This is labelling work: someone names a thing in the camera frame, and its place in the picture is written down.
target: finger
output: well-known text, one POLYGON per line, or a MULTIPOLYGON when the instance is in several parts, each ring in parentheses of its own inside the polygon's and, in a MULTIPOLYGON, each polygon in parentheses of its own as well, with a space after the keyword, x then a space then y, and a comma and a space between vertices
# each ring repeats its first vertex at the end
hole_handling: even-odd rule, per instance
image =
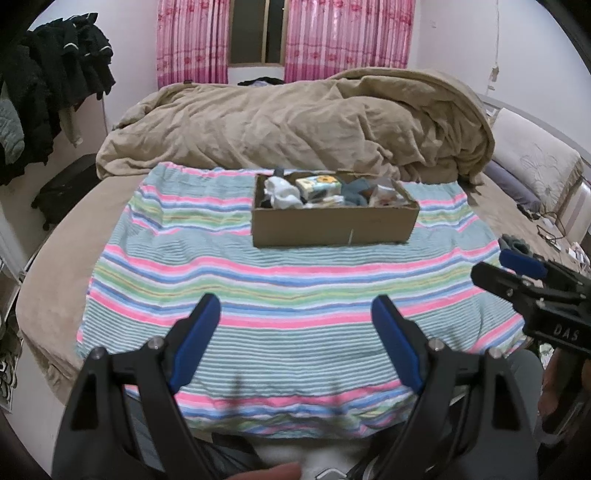
POLYGON ((546 367, 546 370, 544 371, 544 381, 543 381, 544 388, 551 387, 552 385, 554 385, 554 382, 557 379, 556 376, 558 375, 558 363, 560 362, 561 354, 562 354, 562 350, 560 350, 559 348, 554 350, 554 353, 552 354, 552 357, 550 358, 548 366, 546 367))
POLYGON ((553 414, 558 408, 558 396, 552 390, 545 390, 538 402, 538 411, 542 418, 553 414))
POLYGON ((581 383, 587 392, 591 392, 591 362, 585 360, 583 371, 581 372, 581 383))
POLYGON ((297 463, 276 466, 271 470, 241 473, 228 480, 300 480, 301 467, 297 463))

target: window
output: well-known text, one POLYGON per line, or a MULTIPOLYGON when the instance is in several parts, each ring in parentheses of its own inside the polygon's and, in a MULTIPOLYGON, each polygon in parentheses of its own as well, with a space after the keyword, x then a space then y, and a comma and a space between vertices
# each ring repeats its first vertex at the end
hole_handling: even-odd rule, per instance
POLYGON ((233 0, 230 65, 283 64, 288 0, 233 0))

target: black suitcase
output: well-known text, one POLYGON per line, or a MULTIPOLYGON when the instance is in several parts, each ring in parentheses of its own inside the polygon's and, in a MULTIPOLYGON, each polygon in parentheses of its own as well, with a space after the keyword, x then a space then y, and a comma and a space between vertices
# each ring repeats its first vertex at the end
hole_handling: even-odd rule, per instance
POLYGON ((96 154, 80 157, 39 190, 31 207, 39 208, 45 215, 44 230, 60 223, 70 210, 99 184, 95 161, 96 154))

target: white pillow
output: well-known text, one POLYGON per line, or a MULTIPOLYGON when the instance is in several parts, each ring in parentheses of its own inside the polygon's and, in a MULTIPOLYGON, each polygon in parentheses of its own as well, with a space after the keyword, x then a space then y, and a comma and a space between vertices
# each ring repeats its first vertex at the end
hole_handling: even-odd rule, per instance
POLYGON ((493 159, 541 200, 542 212, 558 212, 582 173, 579 153, 538 125, 506 108, 492 126, 493 159))

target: cardboard box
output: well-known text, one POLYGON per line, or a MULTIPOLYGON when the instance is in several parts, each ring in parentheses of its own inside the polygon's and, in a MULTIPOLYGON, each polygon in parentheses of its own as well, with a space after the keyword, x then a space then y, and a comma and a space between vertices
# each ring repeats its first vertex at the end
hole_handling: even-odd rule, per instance
MULTIPOLYGON (((327 172, 350 183, 375 175, 349 171, 327 172)), ((290 182, 318 175, 296 172, 286 175, 290 182)), ((418 203, 399 183, 396 189, 408 200, 402 207, 328 207, 323 209, 275 210, 260 208, 266 175, 257 175, 252 205, 252 242, 255 247, 313 247, 329 245, 370 245, 405 242, 409 239, 420 211, 418 203)))

